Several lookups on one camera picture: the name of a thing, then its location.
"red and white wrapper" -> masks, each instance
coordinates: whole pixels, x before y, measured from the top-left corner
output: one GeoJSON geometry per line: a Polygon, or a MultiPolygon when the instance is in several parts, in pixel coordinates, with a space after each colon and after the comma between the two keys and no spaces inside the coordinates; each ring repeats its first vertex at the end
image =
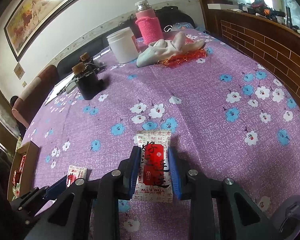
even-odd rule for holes
{"type": "Polygon", "coordinates": [[[168,147],[171,131],[138,131],[137,138],[138,146],[142,150],[136,190],[132,199],[172,203],[170,172],[162,171],[169,170],[168,147]]]}
{"type": "Polygon", "coordinates": [[[69,187],[78,178],[85,179],[87,177],[87,170],[87,168],[70,165],[68,169],[67,187],[69,187]]]}

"pink knitted cover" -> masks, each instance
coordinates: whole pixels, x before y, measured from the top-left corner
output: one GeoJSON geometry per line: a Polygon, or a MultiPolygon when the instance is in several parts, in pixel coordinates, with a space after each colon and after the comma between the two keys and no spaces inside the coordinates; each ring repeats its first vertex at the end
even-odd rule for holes
{"type": "Polygon", "coordinates": [[[157,17],[141,17],[138,20],[136,20],[136,24],[138,25],[141,31],[144,43],[146,45],[153,41],[163,39],[159,19],[157,17]]]}

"white container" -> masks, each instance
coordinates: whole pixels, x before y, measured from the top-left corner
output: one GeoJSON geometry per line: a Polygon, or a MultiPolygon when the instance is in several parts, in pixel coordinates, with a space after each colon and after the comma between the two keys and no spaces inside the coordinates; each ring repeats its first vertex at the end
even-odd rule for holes
{"type": "Polygon", "coordinates": [[[140,50],[130,27],[112,33],[107,39],[119,63],[128,63],[139,56],[140,50]]]}

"pink thermos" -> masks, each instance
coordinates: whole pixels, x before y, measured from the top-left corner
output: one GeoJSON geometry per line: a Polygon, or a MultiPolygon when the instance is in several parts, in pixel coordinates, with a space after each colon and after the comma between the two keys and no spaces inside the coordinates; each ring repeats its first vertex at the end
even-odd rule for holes
{"type": "Polygon", "coordinates": [[[136,3],[136,24],[138,25],[143,41],[146,45],[153,41],[163,39],[159,19],[155,16],[154,10],[147,0],[136,3]]]}

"metal screw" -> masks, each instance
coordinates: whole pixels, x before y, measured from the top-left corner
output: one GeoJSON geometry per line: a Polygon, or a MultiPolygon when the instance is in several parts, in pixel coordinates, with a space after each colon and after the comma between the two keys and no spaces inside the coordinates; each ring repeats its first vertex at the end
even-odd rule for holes
{"type": "Polygon", "coordinates": [[[228,184],[228,185],[232,185],[232,184],[234,184],[234,180],[231,179],[231,178],[226,178],[225,183],[228,184]]]}
{"type": "Polygon", "coordinates": [[[190,176],[196,176],[196,175],[198,175],[198,171],[197,170],[189,170],[188,173],[189,173],[190,176]]]}
{"type": "Polygon", "coordinates": [[[120,174],[121,174],[121,171],[119,171],[119,170],[114,170],[111,172],[111,175],[114,177],[120,176],[120,174]]]}
{"type": "Polygon", "coordinates": [[[77,179],[74,183],[75,183],[76,185],[80,186],[80,185],[82,185],[82,184],[84,183],[84,179],[79,178],[79,179],[77,179]]]}

